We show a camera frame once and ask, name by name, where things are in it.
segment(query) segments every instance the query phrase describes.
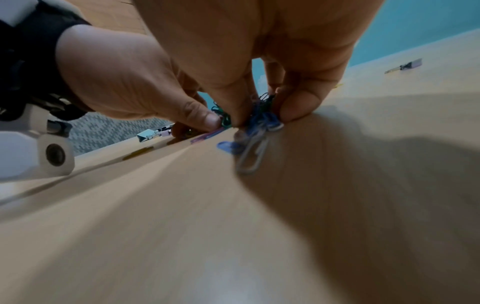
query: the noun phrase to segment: black hole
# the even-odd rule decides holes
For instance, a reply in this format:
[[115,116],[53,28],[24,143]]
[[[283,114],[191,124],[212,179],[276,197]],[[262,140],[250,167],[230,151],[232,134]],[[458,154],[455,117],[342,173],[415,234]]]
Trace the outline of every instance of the black hole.
[[50,164],[60,167],[65,163],[65,151],[57,144],[51,144],[46,148],[46,158]]

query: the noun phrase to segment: patterned carpet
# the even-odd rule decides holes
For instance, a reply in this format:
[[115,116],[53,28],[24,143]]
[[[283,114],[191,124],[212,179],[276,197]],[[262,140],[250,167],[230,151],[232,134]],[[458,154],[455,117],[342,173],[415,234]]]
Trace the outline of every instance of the patterned carpet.
[[132,138],[146,129],[158,129],[171,122],[158,118],[117,120],[99,113],[87,113],[69,123],[73,125],[69,139],[77,156]]

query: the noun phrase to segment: person's left hand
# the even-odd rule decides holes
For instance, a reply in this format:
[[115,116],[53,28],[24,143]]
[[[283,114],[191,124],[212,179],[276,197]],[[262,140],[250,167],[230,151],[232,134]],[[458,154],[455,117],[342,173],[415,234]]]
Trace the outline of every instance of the person's left hand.
[[176,122],[174,136],[189,127],[212,131],[220,126],[198,94],[198,83],[154,38],[78,25],[60,37],[56,62],[70,89],[106,116],[166,118]]

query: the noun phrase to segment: fingernail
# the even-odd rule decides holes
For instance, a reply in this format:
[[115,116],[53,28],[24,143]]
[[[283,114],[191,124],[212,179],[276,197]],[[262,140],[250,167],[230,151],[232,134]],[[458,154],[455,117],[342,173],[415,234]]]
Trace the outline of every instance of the fingernail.
[[205,117],[205,126],[210,130],[215,130],[220,126],[220,117],[217,114],[210,113]]

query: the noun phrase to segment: brown wooden surface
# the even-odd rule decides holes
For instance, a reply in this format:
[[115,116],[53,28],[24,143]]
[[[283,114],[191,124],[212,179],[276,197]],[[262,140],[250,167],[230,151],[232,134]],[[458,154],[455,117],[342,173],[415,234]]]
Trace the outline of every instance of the brown wooden surface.
[[0,302],[478,303],[480,63],[442,55],[478,44],[353,68],[251,176],[228,130],[4,199]]

